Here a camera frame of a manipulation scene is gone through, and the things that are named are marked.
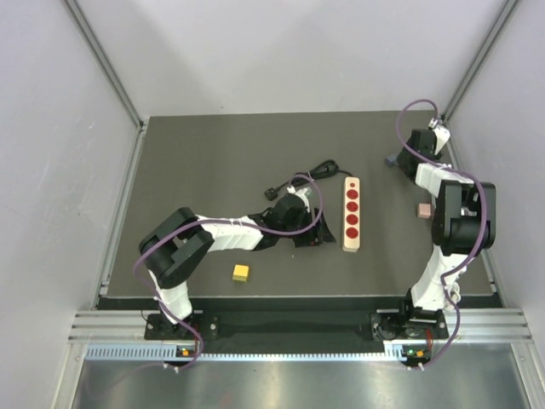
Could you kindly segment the white red power strip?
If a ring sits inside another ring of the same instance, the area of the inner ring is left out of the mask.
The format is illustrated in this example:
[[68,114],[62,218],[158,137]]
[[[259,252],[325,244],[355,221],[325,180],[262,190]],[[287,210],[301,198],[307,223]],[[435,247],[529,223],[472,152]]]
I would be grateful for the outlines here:
[[360,248],[360,180],[349,176],[344,181],[342,249],[357,252]]

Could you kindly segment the yellow USB charger plug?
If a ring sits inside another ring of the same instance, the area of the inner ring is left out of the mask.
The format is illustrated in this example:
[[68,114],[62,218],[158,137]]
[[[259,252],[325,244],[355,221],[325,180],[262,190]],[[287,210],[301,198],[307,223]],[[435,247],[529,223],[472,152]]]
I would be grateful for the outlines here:
[[232,279],[237,282],[247,282],[250,276],[250,267],[247,265],[236,264],[232,271]]

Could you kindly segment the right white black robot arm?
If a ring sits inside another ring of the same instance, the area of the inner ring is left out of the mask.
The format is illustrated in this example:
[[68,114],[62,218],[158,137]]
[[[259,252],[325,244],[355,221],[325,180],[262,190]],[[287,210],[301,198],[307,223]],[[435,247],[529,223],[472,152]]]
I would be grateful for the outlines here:
[[423,130],[412,130],[396,165],[418,187],[433,197],[433,252],[421,278],[407,292],[397,317],[407,337],[437,329],[444,311],[461,300],[458,279],[469,263],[496,238],[496,186],[475,182],[448,164],[441,150],[450,139],[438,120]]

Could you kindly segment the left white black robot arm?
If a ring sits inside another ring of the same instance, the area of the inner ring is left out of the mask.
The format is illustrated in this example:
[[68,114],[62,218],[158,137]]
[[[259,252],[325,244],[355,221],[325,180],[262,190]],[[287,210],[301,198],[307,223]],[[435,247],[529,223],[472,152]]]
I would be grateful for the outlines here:
[[182,207],[148,234],[138,250],[152,278],[163,327],[173,337],[187,336],[193,326],[187,281],[214,251],[264,251],[280,239],[296,248],[334,243],[323,211],[312,208],[311,190],[291,189],[274,206],[239,218],[208,218]]

